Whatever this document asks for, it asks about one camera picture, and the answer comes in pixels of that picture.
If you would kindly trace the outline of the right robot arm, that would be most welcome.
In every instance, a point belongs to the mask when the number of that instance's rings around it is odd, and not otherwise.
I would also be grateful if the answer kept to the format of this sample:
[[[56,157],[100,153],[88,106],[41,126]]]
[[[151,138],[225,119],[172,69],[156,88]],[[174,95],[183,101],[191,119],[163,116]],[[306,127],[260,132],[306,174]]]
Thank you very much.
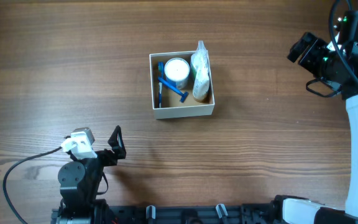
[[[348,65],[358,78],[358,40],[340,44]],[[290,49],[288,59],[298,62],[314,75],[315,82],[323,82],[341,94],[351,128],[351,180],[344,210],[338,210],[306,198],[277,196],[275,219],[285,223],[358,223],[358,87],[349,75],[333,43],[327,43],[310,32]]]

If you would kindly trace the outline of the cotton swab tub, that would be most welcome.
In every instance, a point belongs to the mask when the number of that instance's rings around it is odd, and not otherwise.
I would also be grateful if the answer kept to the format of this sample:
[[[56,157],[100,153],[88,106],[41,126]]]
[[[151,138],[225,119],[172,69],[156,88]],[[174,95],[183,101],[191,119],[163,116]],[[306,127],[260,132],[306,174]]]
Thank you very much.
[[[175,88],[181,90],[187,86],[190,66],[183,58],[172,58],[164,67],[165,79]]]

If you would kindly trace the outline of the clear bottle with dark liquid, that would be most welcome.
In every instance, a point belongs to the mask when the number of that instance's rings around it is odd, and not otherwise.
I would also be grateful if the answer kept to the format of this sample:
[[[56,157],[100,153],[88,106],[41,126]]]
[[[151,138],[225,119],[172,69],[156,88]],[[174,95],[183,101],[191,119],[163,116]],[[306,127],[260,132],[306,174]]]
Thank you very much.
[[[190,68],[192,80],[195,81],[197,72],[200,68],[208,68],[208,66],[208,51],[204,46],[204,42],[199,40],[196,52],[191,56]]]

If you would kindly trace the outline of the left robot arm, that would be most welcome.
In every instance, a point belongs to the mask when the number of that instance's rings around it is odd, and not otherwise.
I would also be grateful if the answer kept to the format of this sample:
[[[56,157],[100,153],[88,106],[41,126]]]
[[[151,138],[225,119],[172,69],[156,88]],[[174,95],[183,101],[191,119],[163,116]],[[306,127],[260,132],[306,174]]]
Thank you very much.
[[[90,128],[77,128],[61,143],[72,159],[58,172],[62,200],[51,216],[52,223],[119,223],[105,199],[96,197],[99,185],[107,180],[105,167],[116,166],[126,158],[121,127],[116,126],[108,140],[110,149],[95,151],[94,136]]]

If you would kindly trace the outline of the white squeeze tube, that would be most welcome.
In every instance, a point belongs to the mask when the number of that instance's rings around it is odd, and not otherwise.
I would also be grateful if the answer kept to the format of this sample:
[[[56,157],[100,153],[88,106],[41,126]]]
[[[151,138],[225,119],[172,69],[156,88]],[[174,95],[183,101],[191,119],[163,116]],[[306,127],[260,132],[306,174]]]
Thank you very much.
[[[197,72],[193,85],[193,97],[196,101],[202,102],[209,91],[209,67],[200,68]]]

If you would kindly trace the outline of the blue white toothbrush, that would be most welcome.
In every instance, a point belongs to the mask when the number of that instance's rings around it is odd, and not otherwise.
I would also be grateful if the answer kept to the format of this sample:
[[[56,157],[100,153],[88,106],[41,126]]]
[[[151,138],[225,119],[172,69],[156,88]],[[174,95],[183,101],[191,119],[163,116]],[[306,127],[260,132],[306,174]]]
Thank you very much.
[[[158,70],[160,72],[159,78],[163,79],[163,75],[164,75],[163,62],[158,62]],[[163,90],[163,83],[158,82],[158,107],[159,108],[162,108],[162,90]]]

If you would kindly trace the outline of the blue disposable razor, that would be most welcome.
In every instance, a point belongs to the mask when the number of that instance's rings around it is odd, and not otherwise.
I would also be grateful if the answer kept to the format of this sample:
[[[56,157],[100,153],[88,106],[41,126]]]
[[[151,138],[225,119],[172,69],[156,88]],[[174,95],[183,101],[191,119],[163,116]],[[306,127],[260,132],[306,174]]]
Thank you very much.
[[[159,82],[161,82],[163,85],[165,85],[167,88],[171,89],[172,91],[174,91],[175,93],[177,93],[178,95],[181,96],[180,98],[180,102],[183,103],[187,96],[188,96],[188,92],[181,92],[179,89],[177,89],[176,87],[174,87],[173,85],[171,85],[169,82],[167,82],[166,80],[164,80],[161,77],[158,77]]]

